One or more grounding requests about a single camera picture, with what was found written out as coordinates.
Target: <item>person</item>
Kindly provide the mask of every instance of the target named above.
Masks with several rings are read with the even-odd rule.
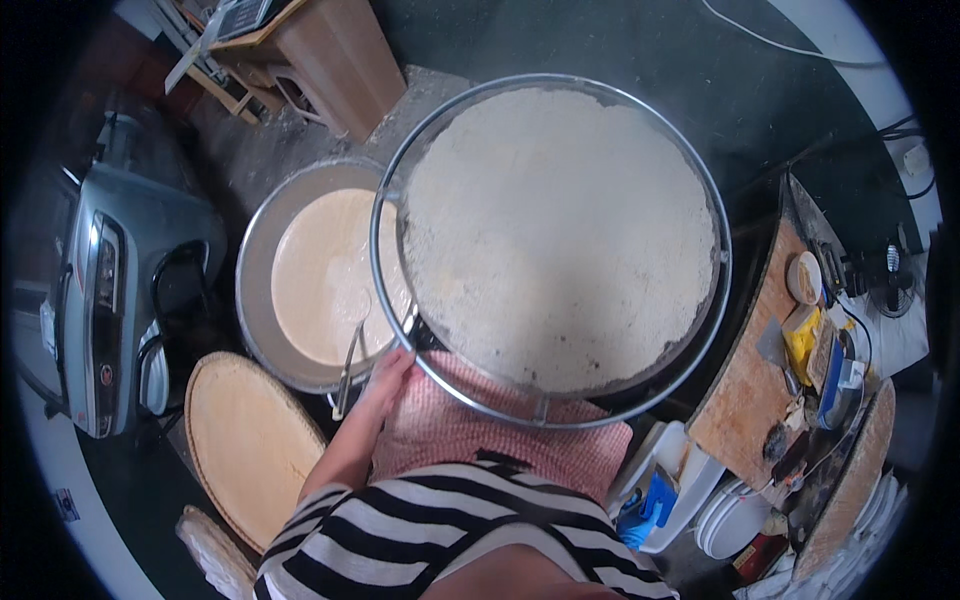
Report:
[[[478,384],[452,355],[434,354],[431,364]],[[258,599],[679,597],[639,565],[595,497],[605,490],[592,472],[608,487],[629,435],[500,423],[446,396],[414,364],[414,352],[398,348],[374,366],[263,555]],[[618,458],[603,454],[609,446]]]

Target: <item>blue glove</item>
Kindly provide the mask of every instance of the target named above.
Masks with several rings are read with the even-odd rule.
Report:
[[[624,545],[637,551],[657,526],[660,513],[663,512],[663,502],[657,500],[654,502],[650,516],[644,518],[640,511],[642,504],[639,494],[635,493],[620,509],[620,516],[616,520],[616,534]]]

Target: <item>metal bowl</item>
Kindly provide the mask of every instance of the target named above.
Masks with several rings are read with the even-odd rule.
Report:
[[[351,187],[373,191],[382,173],[382,166],[363,158],[313,164],[274,190],[257,209],[244,234],[235,282],[237,316],[244,340],[261,365],[283,383],[302,392],[335,392],[343,365],[326,365],[304,356],[280,328],[270,292],[276,247],[300,211],[323,194]],[[412,320],[406,321],[406,330],[409,330]],[[384,351],[386,348],[363,362],[354,363],[351,369],[354,384],[367,380],[373,363]]]
[[[540,406],[538,406],[537,410],[534,411],[535,416],[532,418],[508,415],[494,410],[485,404],[476,401],[474,398],[469,397],[461,390],[458,390],[454,385],[444,380],[443,376],[437,373],[421,356],[418,356],[417,361],[431,378],[433,378],[438,384],[454,395],[454,397],[483,413],[510,422],[535,425],[545,428],[576,428],[597,426],[616,420],[623,420],[632,415],[649,410],[655,406],[670,392],[675,390],[681,383],[683,383],[693,369],[700,363],[704,354],[707,352],[707,348],[713,341],[716,331],[720,325],[720,321],[723,318],[727,299],[730,294],[732,275],[732,243],[730,224],[727,220],[726,210],[720,198],[720,193],[717,190],[716,183],[713,181],[713,177],[707,170],[703,160],[699,157],[699,155],[697,155],[696,151],[692,146],[690,146],[689,142],[684,139],[680,132],[677,131],[677,129],[669,122],[667,122],[667,120],[659,113],[630,94],[606,84],[601,84],[593,80],[570,75],[528,74],[506,77],[488,82],[486,84],[478,85],[438,107],[425,119],[423,119],[423,121],[421,121],[414,128],[410,135],[408,135],[400,145],[399,149],[396,151],[396,154],[391,159],[390,164],[387,166],[387,170],[384,173],[383,179],[381,180],[377,189],[376,200],[373,204],[373,216],[371,220],[370,246],[373,281],[376,285],[380,304],[387,314],[388,321],[394,328],[394,331],[397,333],[401,343],[405,347],[411,348],[412,343],[406,338],[405,335],[402,334],[400,320],[396,317],[390,307],[390,300],[386,294],[383,284],[383,275],[380,269],[378,232],[380,229],[380,215],[383,203],[389,200],[390,202],[397,204],[399,207],[399,218],[397,219],[396,223],[397,241],[401,246],[400,260],[401,264],[404,265],[404,274],[407,275],[408,286],[414,295],[414,302],[416,302],[417,290],[410,285],[410,277],[409,273],[406,271],[402,248],[404,233],[403,228],[405,223],[404,217],[406,214],[404,207],[406,201],[404,182],[410,180],[413,170],[416,168],[420,159],[429,149],[430,144],[441,132],[446,129],[446,127],[449,126],[449,124],[457,115],[462,113],[470,106],[476,105],[494,95],[528,87],[578,91],[594,97],[603,106],[622,105],[634,108],[642,112],[648,118],[648,122],[653,125],[656,130],[674,141],[684,156],[687,164],[699,177],[708,197],[708,208],[710,209],[710,214],[713,220],[715,238],[712,256],[713,269],[708,295],[698,307],[696,318],[694,319],[693,325],[686,335],[681,340],[668,345],[660,359],[654,365],[644,369],[642,372],[637,373],[635,376],[630,377],[629,379],[611,381],[604,386],[592,389],[584,389],[572,394],[547,395],[539,390],[532,389],[530,386],[517,386],[517,384],[511,381],[507,381],[502,377],[498,377],[495,373],[484,372],[485,376],[493,381],[496,381],[497,383],[514,387],[527,395],[539,397]],[[424,322],[428,326],[430,326],[432,333],[441,342],[443,342],[448,348],[456,351],[455,348],[452,348],[446,342],[449,332],[444,331],[442,327],[437,327],[436,324],[431,323],[429,315],[421,313],[420,317],[423,318]],[[708,332],[707,335],[703,334],[705,329]],[[469,361],[464,356],[460,355],[459,353],[458,356],[461,360],[464,360],[464,362],[469,364]],[[646,382],[653,383],[651,383],[647,389],[643,390],[643,392],[638,395],[639,398],[636,404],[627,409],[619,410],[619,412],[611,413],[608,417],[599,420],[574,423],[551,422],[548,420],[549,400],[564,400],[577,397],[596,398],[613,395],[638,388]],[[522,412],[529,414],[528,410],[524,410]]]

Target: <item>small bowl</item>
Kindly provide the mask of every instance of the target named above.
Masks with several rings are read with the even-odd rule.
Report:
[[[820,264],[812,252],[803,252],[793,259],[786,272],[786,287],[800,304],[816,304],[823,286]]]

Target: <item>metal spoon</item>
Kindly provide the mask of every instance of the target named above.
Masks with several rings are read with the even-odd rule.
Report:
[[[347,361],[344,363],[344,369],[340,371],[340,387],[337,390],[337,401],[333,405],[333,413],[330,415],[335,421],[343,420],[347,415],[347,398],[349,396],[350,387],[350,364],[353,362],[353,349],[357,345],[357,340],[360,339],[360,332],[363,330],[363,325],[367,321],[367,317],[370,316],[372,302],[370,299],[370,291],[366,288],[364,288],[363,298],[366,301],[366,308],[363,311],[363,318],[357,322],[356,329],[353,330],[353,337],[350,339],[350,347],[347,350]]]

